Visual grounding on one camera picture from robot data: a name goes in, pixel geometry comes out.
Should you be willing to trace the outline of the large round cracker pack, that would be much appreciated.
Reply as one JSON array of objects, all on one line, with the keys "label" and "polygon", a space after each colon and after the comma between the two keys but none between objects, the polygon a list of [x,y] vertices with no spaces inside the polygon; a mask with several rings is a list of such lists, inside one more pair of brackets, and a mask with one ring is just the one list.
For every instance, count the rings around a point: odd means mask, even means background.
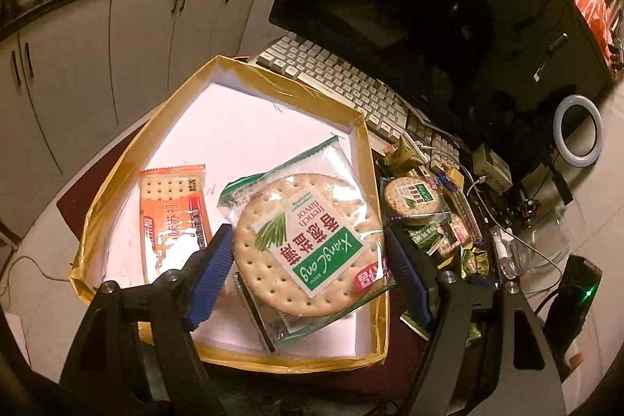
[{"label": "large round cracker pack", "polygon": [[225,186],[235,283],[269,349],[320,331],[390,286],[384,233],[337,137]]}]

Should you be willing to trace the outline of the black monitor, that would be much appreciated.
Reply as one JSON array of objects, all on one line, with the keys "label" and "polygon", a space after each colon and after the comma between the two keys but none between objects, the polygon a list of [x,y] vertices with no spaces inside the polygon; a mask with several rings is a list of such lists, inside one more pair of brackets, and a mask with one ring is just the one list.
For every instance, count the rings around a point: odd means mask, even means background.
[{"label": "black monitor", "polygon": [[574,0],[275,0],[271,20],[510,161],[575,159],[612,85]]}]

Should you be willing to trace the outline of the white keyboard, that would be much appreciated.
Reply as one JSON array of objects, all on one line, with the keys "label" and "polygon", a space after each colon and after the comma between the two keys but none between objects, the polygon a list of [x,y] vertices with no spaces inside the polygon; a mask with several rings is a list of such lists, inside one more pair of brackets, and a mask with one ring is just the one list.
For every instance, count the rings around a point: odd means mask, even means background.
[{"label": "white keyboard", "polygon": [[438,173],[459,169],[459,148],[425,116],[409,106],[386,83],[357,69],[349,61],[293,33],[282,36],[253,62],[290,79],[296,79],[328,97],[360,112],[376,143],[406,139]]}]

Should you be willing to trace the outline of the maroon table cloth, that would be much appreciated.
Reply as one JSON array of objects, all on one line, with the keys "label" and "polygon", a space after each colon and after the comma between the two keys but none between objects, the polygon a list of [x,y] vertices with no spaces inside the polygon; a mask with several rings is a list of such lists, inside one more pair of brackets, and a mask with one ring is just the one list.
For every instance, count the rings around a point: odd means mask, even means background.
[{"label": "maroon table cloth", "polygon": [[[81,237],[83,223],[99,187],[137,133],[131,132],[97,161],[59,200],[57,208],[69,228]],[[310,374],[281,374],[285,382],[310,384],[323,389],[340,389],[373,397],[395,398],[406,393],[413,372],[424,353],[425,341],[400,320],[405,310],[400,291],[386,292],[388,302],[389,349],[384,361],[350,371],[321,371]],[[479,339],[464,354],[457,389],[462,394],[475,391],[488,377],[486,342]]]}]

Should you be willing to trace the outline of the orange soda cracker pack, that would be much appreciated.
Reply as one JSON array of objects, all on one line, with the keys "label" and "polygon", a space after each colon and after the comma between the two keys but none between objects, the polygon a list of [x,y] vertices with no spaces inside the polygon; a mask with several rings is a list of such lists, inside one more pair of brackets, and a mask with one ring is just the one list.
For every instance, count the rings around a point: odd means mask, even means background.
[{"label": "orange soda cracker pack", "polygon": [[140,240],[145,281],[180,269],[213,234],[203,186],[204,165],[148,169],[140,172]]}]

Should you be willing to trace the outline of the gold cardboard box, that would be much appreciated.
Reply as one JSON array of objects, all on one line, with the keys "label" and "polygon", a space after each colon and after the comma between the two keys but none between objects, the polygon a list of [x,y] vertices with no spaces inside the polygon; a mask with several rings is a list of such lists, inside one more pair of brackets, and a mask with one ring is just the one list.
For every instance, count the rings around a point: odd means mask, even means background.
[{"label": "gold cardboard box", "polygon": [[[138,219],[138,175],[144,169],[205,168],[204,200],[211,227],[224,221],[217,200],[229,183],[269,171],[329,138],[340,142],[369,200],[376,200],[371,148],[362,115],[267,70],[216,57],[189,77],[119,157],[87,212],[70,273],[76,296],[90,302],[107,280],[124,287],[144,281]],[[266,350],[237,294],[221,297],[193,333],[208,363],[266,374],[350,371],[384,361],[389,299],[285,347]]]}]

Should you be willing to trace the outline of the small round cracker pack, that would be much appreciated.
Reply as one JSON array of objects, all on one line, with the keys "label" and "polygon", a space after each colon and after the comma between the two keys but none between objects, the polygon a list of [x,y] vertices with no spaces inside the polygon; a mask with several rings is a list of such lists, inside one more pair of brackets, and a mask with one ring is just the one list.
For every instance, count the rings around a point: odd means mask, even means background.
[{"label": "small round cracker pack", "polygon": [[382,202],[386,223],[425,226],[443,222],[450,217],[450,208],[441,192],[420,176],[386,179]]}]

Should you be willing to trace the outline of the white medicine box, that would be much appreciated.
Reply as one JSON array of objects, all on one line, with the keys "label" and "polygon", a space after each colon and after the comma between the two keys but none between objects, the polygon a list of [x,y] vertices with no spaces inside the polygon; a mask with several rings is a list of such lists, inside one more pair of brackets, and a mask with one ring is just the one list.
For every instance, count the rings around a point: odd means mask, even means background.
[{"label": "white medicine box", "polygon": [[498,195],[505,194],[513,186],[509,165],[486,145],[481,145],[472,155],[476,175],[485,176],[484,181]]}]

